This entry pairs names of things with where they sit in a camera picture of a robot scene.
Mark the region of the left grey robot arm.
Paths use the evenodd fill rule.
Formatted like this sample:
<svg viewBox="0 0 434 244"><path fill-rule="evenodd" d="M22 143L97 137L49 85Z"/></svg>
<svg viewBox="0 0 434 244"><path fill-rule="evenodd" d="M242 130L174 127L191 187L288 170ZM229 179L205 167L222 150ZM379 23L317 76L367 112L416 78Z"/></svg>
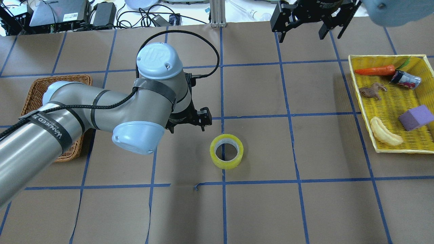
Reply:
<svg viewBox="0 0 434 244"><path fill-rule="evenodd" d="M48 87L42 106L20 118L1 136L1 207L71 148L89 129L112 133L119 148L153 153L165 130L178 124L212 124L209 108L194 108L195 76L183 71L167 43L144 45L137 54L138 77L129 95L82 82L58 81Z"/></svg>

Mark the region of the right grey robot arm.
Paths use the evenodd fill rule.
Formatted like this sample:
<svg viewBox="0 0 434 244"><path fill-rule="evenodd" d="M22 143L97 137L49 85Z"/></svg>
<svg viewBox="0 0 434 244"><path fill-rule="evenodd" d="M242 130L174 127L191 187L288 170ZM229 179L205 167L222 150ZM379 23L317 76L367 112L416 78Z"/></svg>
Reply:
<svg viewBox="0 0 434 244"><path fill-rule="evenodd" d="M361 5L372 22L382 27L403 26L434 11L432 0L297 0L294 4L280 0L270 18L271 31L278 34L282 43L290 30L322 22L319 39L323 40L336 27L341 28L340 39Z"/></svg>

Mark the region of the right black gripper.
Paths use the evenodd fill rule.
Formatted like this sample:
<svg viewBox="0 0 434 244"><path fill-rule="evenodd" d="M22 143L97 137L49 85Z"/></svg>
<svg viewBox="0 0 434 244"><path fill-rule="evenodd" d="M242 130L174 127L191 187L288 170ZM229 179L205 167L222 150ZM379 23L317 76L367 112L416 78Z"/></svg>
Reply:
<svg viewBox="0 0 434 244"><path fill-rule="evenodd" d="M330 30L341 27L340 39L361 6L361 0L297 0L294 4L278 1L270 19L271 30L283 43L286 33L300 24L323 22L319 38L323 40Z"/></svg>

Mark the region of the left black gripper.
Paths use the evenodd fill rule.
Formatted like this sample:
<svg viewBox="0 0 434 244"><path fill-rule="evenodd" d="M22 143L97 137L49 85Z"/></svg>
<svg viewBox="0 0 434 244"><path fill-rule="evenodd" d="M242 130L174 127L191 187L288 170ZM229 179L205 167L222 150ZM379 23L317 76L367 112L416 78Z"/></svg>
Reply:
<svg viewBox="0 0 434 244"><path fill-rule="evenodd" d="M182 92L182 96L177 100L174 111L170 114L166 130L174 133L175 126L178 124L191 124L199 126L202 132L205 132L205 127L211 126L212 114L208 107L203 107L200 110L194 108L191 96L191 88L196 85L196 80L199 76L186 76L186 91Z"/></svg>

